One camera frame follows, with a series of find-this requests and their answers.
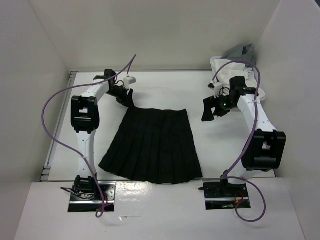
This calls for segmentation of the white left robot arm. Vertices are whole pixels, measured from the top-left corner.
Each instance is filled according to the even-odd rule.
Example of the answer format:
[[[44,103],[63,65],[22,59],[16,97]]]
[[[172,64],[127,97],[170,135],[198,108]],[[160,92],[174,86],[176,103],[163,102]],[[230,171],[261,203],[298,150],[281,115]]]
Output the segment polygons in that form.
[[[127,75],[118,80],[113,70],[106,69],[104,75],[97,75],[93,79],[93,83],[88,85],[83,94],[71,98],[71,126],[77,137],[77,153],[83,160],[83,163],[79,164],[74,181],[74,192],[82,194],[88,200],[102,196],[96,183],[97,171],[94,160],[95,135],[100,126],[98,103],[104,95],[110,95],[121,105],[132,106],[131,85],[134,83],[136,83],[135,77]]]

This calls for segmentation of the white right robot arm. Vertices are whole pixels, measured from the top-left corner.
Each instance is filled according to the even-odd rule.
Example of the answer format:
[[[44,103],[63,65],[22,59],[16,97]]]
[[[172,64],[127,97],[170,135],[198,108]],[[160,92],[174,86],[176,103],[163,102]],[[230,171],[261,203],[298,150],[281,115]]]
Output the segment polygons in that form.
[[[227,95],[203,100],[201,118],[202,122],[211,122],[237,108],[250,130],[239,162],[220,177],[219,192],[225,197],[230,197],[256,175],[278,169],[287,140],[286,134],[269,121],[255,87],[247,86],[242,76],[231,78],[229,83]]]

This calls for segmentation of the black pleated skirt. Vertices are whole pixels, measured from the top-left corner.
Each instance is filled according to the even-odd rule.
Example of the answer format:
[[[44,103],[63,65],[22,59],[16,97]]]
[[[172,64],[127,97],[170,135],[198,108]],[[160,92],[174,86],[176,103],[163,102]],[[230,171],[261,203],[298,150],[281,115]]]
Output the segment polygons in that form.
[[[203,177],[186,109],[139,108],[133,91],[117,100],[127,107],[99,168],[152,184],[182,184]]]

